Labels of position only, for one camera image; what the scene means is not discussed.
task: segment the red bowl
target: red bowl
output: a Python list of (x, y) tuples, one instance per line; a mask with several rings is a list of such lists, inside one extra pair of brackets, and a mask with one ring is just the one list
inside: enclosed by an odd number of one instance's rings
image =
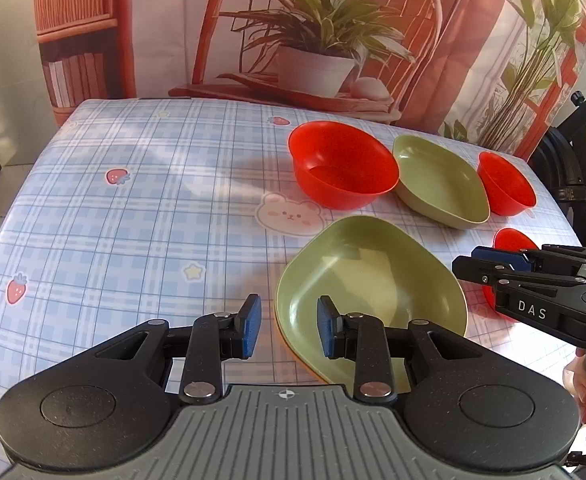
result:
[[(512, 229), (510, 227), (506, 227), (504, 229), (500, 229), (495, 233), (495, 238), (493, 238), (493, 247), (495, 249), (502, 249), (504, 251), (519, 251), (520, 249), (538, 249), (535, 242), (532, 241), (528, 236), (526, 236), (523, 232), (518, 231), (517, 229)], [(492, 288), (490, 286), (484, 285), (482, 287), (484, 292), (484, 298), (488, 304), (495, 309), (495, 294), (492, 293)], [(508, 316), (500, 316), (508, 319), (509, 321), (514, 321), (512, 318)]]
[(348, 124), (312, 121), (288, 137), (297, 183), (330, 209), (359, 209), (393, 189), (400, 169), (393, 154)]
[(490, 210), (501, 216), (515, 216), (535, 207), (537, 197), (526, 177), (508, 160), (495, 153), (481, 152), (477, 168)]

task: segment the table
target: table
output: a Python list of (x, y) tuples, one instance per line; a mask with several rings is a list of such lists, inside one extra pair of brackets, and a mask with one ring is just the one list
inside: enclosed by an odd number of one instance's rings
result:
[[(552, 197), (513, 157), (507, 158), (531, 181), (537, 206), (513, 218), (493, 215), (475, 230), (424, 218), (394, 193), (353, 212), (318, 208), (306, 231), (266, 228), (256, 212), (268, 197), (308, 200), (286, 142), (298, 124), (322, 119), (352, 124), (389, 148), (396, 136), (422, 136), (474, 166), (482, 150), (383, 124), (233, 101), (89, 100), (77, 108), (42, 152), (0, 230), (0, 397), (145, 320), (192, 324), (202, 314), (236, 311), (252, 292), (262, 297), (260, 336), (249, 361), (224, 363), (226, 383), (318, 382), (279, 335), (274, 294), (308, 235), (343, 216), (390, 221), (448, 266), (458, 254), (491, 245), (506, 226), (537, 244), (578, 244)], [(487, 307), (479, 286), (463, 287), (470, 339), (560, 380), (573, 347), (507, 322)], [(173, 366), (169, 391), (176, 391), (182, 365)], [(0, 445), (0, 473), (7, 465)]]

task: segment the green bowl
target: green bowl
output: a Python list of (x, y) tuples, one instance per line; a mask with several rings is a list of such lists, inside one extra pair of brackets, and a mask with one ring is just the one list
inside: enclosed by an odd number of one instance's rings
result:
[[(275, 314), (293, 352), (329, 383), (352, 389), (355, 363), (324, 357), (317, 299), (329, 295), (341, 314), (362, 312), (386, 326), (428, 319), (464, 335), (466, 300), (453, 273), (404, 231), (379, 218), (333, 222), (288, 264), (279, 280)], [(395, 385), (410, 390), (403, 359), (393, 359)]]
[(472, 229), (490, 217), (484, 184), (455, 153), (416, 136), (393, 143), (400, 167), (395, 192), (411, 209), (457, 229)]

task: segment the white pot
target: white pot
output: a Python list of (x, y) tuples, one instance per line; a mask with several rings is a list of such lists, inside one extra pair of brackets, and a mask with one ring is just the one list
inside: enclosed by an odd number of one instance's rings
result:
[(355, 60), (280, 46), (278, 66), (280, 88), (321, 97), (335, 97), (355, 66)]

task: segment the backdrop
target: backdrop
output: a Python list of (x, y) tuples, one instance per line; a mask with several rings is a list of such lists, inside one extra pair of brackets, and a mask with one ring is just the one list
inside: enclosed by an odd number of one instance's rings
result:
[[(586, 58), (586, 0), (34, 1), (59, 124), (87, 98), (233, 98), (527, 158)], [(283, 46), (314, 54), (293, 63), (302, 90)]]

